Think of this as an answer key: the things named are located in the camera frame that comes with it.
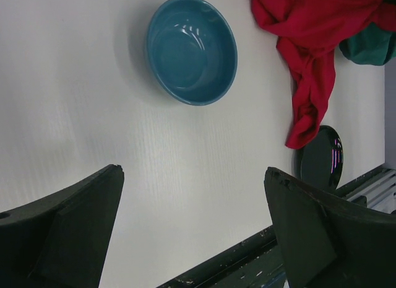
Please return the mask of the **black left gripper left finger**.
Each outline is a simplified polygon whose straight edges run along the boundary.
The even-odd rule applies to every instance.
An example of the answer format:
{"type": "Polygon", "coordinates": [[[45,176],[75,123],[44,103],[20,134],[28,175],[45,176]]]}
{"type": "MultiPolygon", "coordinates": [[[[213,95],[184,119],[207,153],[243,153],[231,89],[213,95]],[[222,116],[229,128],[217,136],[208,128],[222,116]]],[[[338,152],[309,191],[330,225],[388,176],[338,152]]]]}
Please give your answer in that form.
{"type": "Polygon", "coordinates": [[[98,287],[124,185],[119,165],[1,213],[1,287],[98,287]]]}

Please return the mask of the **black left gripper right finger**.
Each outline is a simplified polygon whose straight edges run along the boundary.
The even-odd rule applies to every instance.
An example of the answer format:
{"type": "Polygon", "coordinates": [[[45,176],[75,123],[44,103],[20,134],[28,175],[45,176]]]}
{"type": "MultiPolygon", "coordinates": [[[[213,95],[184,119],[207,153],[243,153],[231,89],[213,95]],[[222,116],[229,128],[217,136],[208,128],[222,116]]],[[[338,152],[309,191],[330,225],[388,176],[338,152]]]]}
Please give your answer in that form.
{"type": "Polygon", "coordinates": [[[270,216],[290,287],[395,287],[395,216],[269,167],[270,216]]]}

